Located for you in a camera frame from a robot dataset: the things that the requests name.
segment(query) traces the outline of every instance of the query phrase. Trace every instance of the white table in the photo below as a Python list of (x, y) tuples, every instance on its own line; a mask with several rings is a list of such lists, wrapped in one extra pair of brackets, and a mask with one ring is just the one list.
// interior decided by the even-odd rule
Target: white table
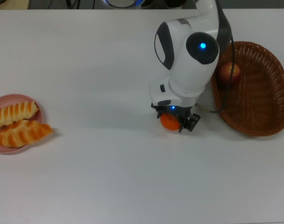
[[(253, 138), (219, 115), (168, 132), (148, 83), (168, 71), (153, 42), (174, 11), (0, 11), (0, 96), (21, 93), (56, 134), (0, 155), (0, 224), (284, 221), (284, 130)], [(284, 67), (284, 10), (225, 10), (236, 41)], [(211, 89), (200, 99), (213, 105)]]

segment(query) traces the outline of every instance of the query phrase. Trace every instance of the brown wicker basket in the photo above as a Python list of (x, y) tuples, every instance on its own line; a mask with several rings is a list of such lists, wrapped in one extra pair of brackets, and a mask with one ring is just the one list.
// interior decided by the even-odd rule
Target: brown wicker basket
[[(235, 42), (239, 84), (229, 90), (221, 117), (234, 129), (253, 136), (268, 136), (284, 129), (284, 70), (278, 59), (252, 42)], [(217, 68), (232, 62), (232, 45), (220, 56)], [(221, 108), (225, 90), (211, 79), (215, 103)]]

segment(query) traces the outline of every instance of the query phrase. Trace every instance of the pink plate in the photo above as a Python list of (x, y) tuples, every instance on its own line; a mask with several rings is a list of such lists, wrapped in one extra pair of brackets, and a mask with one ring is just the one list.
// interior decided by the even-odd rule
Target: pink plate
[[(34, 101), (36, 106), (39, 109), (39, 111), (37, 111), (35, 113), (35, 115), (28, 120), (36, 120), (39, 123), (42, 123), (43, 122), (43, 112), (42, 112), (40, 106), (38, 105), (38, 103), (35, 100), (33, 100), (32, 98), (27, 97), (25, 95), (10, 94), (10, 95), (2, 96), (2, 97), (0, 97), (0, 107), (12, 105), (12, 104), (17, 104), (19, 102), (25, 102), (25, 101), (29, 101), (29, 102)], [(8, 148), (8, 147), (0, 146), (0, 153), (1, 154), (13, 154), (13, 153), (15, 154), (15, 153), (24, 151), (26, 148), (27, 148), (27, 146), (24, 146), (24, 147), (21, 147), (21, 148)]]

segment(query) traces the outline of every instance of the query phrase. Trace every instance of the orange fruit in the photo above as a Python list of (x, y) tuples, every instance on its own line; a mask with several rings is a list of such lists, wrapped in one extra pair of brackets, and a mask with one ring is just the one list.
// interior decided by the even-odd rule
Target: orange fruit
[(164, 128), (171, 131), (176, 131), (180, 129), (180, 123), (178, 119), (169, 113), (163, 113), (161, 115), (161, 123)]

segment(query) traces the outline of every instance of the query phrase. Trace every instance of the red apple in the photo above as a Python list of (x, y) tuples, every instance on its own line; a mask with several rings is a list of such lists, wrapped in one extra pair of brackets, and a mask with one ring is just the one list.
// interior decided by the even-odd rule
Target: red apple
[[(220, 89), (225, 89), (230, 79), (232, 63), (229, 62), (220, 66), (216, 70), (216, 81)], [(237, 64), (234, 64), (234, 72), (231, 80), (230, 87), (233, 87), (241, 80), (241, 69)]]

